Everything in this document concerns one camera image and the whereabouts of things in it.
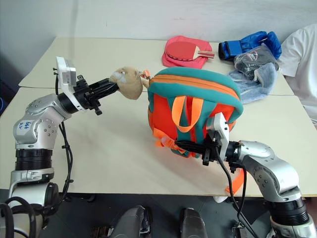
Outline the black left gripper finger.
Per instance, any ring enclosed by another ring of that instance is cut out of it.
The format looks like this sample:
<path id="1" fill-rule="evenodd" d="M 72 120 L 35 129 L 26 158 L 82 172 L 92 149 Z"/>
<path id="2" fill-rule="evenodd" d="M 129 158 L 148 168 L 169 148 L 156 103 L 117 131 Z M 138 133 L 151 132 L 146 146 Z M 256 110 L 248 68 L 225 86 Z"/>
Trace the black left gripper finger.
<path id="1" fill-rule="evenodd" d="M 119 89 L 118 85 L 103 85 L 94 89 L 93 98 L 99 100 L 115 93 Z"/>
<path id="2" fill-rule="evenodd" d="M 117 85 L 116 83 L 114 82 L 110 82 L 109 78 L 106 78 L 106 79 L 103 79 L 103 80 L 100 80 L 96 83 L 93 83 L 91 85 L 89 85 L 89 88 L 94 91 L 94 89 L 100 87 L 100 86 L 103 86 L 103 85 Z"/>

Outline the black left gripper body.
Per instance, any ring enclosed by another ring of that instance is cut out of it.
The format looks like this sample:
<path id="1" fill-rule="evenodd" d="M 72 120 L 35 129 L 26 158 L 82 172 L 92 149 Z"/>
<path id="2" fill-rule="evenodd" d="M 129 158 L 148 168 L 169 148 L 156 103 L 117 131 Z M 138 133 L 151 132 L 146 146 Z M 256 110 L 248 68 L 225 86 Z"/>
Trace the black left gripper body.
<path id="1" fill-rule="evenodd" d="M 75 98 L 84 109 L 95 110 L 96 115 L 101 115 L 102 111 L 99 102 L 99 93 L 97 92 L 100 84 L 98 82 L 88 84 L 82 75 L 77 76 L 78 81 L 75 87 Z"/>

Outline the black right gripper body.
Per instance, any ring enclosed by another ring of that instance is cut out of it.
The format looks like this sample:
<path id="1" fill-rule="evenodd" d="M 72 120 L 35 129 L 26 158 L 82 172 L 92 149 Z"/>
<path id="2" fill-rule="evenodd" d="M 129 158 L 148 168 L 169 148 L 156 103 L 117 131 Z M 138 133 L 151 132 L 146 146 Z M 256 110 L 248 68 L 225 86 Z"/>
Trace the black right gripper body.
<path id="1" fill-rule="evenodd" d="M 211 135 L 207 134 L 204 139 L 204 149 L 202 154 L 203 165 L 208 166 L 210 162 L 220 160 L 220 134 L 212 132 Z"/>

